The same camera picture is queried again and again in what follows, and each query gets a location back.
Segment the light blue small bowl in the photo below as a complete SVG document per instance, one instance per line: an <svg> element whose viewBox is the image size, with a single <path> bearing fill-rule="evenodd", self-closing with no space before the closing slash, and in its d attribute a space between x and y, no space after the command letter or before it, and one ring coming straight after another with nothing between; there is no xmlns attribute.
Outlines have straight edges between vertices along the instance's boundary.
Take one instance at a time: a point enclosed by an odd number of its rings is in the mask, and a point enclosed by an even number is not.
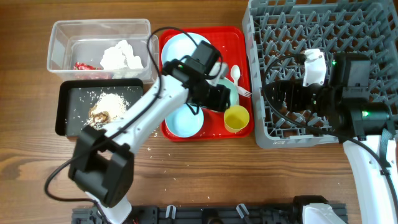
<svg viewBox="0 0 398 224"><path fill-rule="evenodd" d="M166 127L175 136L189 138L198 133L204 124L204 114L201 108L193 114L187 104L179 107L165 119Z"/></svg>

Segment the yellow plastic cup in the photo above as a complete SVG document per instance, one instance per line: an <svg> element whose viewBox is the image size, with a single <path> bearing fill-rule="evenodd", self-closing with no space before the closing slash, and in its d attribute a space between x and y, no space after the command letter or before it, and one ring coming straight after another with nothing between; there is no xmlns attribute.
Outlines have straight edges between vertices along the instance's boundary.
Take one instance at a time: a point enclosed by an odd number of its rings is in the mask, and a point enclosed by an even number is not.
<svg viewBox="0 0 398 224"><path fill-rule="evenodd" d="M227 131L237 133L248 125L250 116L245 107L233 105L224 112L223 120Z"/></svg>

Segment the white paper napkin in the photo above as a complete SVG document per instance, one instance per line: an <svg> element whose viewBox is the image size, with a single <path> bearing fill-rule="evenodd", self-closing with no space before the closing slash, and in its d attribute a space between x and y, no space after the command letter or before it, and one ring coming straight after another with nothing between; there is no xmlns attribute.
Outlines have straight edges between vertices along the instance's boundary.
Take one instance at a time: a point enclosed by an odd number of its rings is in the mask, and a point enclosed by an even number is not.
<svg viewBox="0 0 398 224"><path fill-rule="evenodd" d="M113 79L137 78L144 69L140 56L134 55L127 40L106 49L99 64L103 70L115 70Z"/></svg>

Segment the food scraps with rice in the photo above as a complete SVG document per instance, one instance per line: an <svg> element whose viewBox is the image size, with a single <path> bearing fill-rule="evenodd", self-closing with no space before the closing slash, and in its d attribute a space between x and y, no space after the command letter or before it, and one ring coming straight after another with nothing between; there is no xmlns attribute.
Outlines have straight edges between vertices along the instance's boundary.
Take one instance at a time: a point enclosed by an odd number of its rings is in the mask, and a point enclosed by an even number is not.
<svg viewBox="0 0 398 224"><path fill-rule="evenodd" d="M102 93L94 106L89 109L85 125L99 130L105 124L119 119L127 111L129 106L130 102L125 100L122 95Z"/></svg>

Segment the red snack wrapper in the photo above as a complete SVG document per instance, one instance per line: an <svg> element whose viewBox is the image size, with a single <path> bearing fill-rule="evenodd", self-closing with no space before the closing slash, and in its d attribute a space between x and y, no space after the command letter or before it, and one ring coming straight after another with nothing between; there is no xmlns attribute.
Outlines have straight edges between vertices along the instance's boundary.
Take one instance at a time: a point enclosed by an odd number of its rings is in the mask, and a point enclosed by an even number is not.
<svg viewBox="0 0 398 224"><path fill-rule="evenodd" d="M73 66L74 70L99 70L99 68L96 68L92 65L88 65L86 63L80 63L76 62ZM85 73L76 73L74 74L75 79L77 80L99 80L99 79L110 79L112 78L112 74L109 73L91 73L91 74L85 74Z"/></svg>

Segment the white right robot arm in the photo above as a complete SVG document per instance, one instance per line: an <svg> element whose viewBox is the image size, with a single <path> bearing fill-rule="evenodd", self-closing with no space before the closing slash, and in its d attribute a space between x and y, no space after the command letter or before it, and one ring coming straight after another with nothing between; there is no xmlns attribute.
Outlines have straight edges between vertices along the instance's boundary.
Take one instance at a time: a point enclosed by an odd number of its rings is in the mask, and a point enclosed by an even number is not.
<svg viewBox="0 0 398 224"><path fill-rule="evenodd" d="M338 52L327 69L318 49L291 57L304 65L304 78L263 83L269 107L297 127L338 138L354 174L362 220L397 223L397 123L385 103L369 99L370 58ZM331 130L290 119L280 112L283 105L289 112L310 110L327 117Z"/></svg>

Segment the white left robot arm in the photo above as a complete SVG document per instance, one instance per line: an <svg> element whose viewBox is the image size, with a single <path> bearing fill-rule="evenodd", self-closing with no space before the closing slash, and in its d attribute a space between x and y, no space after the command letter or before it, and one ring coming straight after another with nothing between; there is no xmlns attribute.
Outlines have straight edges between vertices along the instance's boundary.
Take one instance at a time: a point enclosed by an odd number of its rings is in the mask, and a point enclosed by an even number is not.
<svg viewBox="0 0 398 224"><path fill-rule="evenodd" d="M119 119L97 130L86 126L76 140L72 158L56 168L44 183L44 192L59 202L77 202L49 191L53 178L64 168L68 177L87 194L105 223L124 223L132 212L126 197L134 179L134 157L150 134L182 105L198 114L205 108L224 112L229 108L229 89L218 84L225 69L211 74L223 63L221 52L201 41L191 55L156 67L158 77L143 95Z"/></svg>

